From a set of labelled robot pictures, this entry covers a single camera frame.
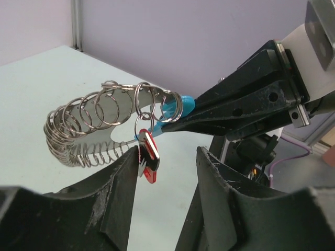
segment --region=table surface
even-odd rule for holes
[[[0,67],[0,186],[22,186],[38,193],[57,192],[102,167],[69,168],[49,152],[43,125],[47,114],[70,100],[101,90],[101,83],[142,81],[68,47]],[[118,130],[132,139],[133,123]],[[175,132],[156,138],[161,156],[156,184],[139,178],[128,250],[174,250],[197,184],[196,148],[212,136]]]

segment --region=blue key fob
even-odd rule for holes
[[[191,96],[182,96],[182,103],[183,103],[183,112],[181,115],[181,118],[186,117],[187,115],[189,115],[195,108],[195,101]],[[164,116],[165,118],[171,118],[173,116],[173,114],[175,113],[176,110],[176,101],[173,100],[169,103],[165,103],[163,105],[163,112],[164,112]],[[158,121],[155,126],[153,127],[151,136],[152,137],[156,137],[161,135],[162,132],[162,127],[167,124],[167,123],[163,123]]]

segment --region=purple cable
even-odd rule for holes
[[[309,149],[307,146],[305,146],[305,145],[296,143],[296,142],[294,142],[294,141],[292,141],[292,140],[290,140],[290,139],[288,139],[288,138],[285,138],[285,137],[283,137],[283,136],[281,136],[281,139],[284,140],[284,141],[286,141],[286,142],[288,142],[288,143],[291,143],[291,144],[294,144],[294,145],[296,145],[296,146],[299,146],[299,147],[305,149],[307,152],[304,153],[304,154],[301,154],[301,155],[297,155],[297,156],[290,157],[290,158],[283,158],[283,159],[280,159],[279,161],[276,161],[275,163],[273,163],[273,164],[270,166],[270,168],[269,168],[270,187],[273,186],[273,175],[272,175],[272,171],[273,171],[273,168],[274,168],[277,164],[279,164],[279,163],[281,163],[281,162],[284,162],[284,161],[289,161],[289,160],[291,160],[291,159],[296,159],[296,158],[302,158],[302,157],[305,157],[305,156],[309,155],[310,152],[311,152],[310,149]]]

